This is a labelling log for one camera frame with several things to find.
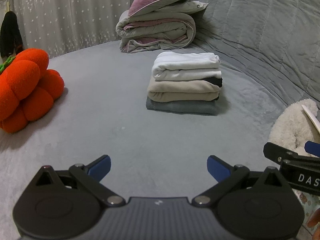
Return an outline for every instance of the quilted gray headboard cover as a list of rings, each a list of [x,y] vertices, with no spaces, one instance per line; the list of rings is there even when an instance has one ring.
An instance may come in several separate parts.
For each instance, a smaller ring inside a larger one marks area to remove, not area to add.
[[[254,78],[289,105],[320,106],[320,0],[200,0],[194,43]]]

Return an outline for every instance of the white folded shirt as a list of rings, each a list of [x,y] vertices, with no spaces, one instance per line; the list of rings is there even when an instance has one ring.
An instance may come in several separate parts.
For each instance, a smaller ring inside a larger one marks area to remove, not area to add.
[[[207,77],[221,78],[219,56],[208,53],[179,54],[162,52],[156,58],[152,75],[158,81],[199,80]]]

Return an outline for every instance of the triangular hole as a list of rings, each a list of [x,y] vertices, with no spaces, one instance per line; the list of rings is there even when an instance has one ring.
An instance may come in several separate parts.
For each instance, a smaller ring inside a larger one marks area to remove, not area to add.
[[[37,181],[36,186],[43,186],[43,185],[49,185],[52,184],[51,177],[48,172],[42,173],[41,177]]]
[[[281,182],[279,181],[278,177],[274,173],[270,173],[264,182],[265,185],[272,185],[277,187],[282,187]]]

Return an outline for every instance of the orange cushion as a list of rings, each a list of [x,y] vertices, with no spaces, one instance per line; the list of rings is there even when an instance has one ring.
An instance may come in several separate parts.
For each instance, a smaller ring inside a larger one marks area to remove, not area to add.
[[[57,71],[48,69],[43,78],[39,80],[37,86],[46,90],[52,96],[53,100],[56,100],[62,95],[64,82]]]
[[[35,89],[40,79],[40,70],[32,61],[14,60],[0,76],[7,77],[12,91],[19,100],[22,100]]]
[[[0,75],[0,120],[4,120],[13,113],[19,105],[19,99],[10,88],[7,75]]]
[[[43,77],[49,65],[49,56],[42,49],[30,48],[20,52],[13,62],[19,60],[30,60],[36,63],[40,69],[40,77]]]
[[[53,106],[52,96],[40,87],[23,101],[21,101],[23,112],[28,121],[36,121],[44,116]]]
[[[25,128],[28,125],[28,120],[24,116],[21,106],[18,106],[16,110],[7,119],[2,122],[2,129],[8,133],[15,133]]]

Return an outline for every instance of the beige folded shirt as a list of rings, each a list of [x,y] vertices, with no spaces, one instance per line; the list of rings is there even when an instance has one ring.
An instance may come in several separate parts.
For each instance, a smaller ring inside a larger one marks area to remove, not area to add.
[[[219,96],[220,87],[204,80],[156,81],[151,77],[148,96],[156,102],[178,100],[211,101]]]

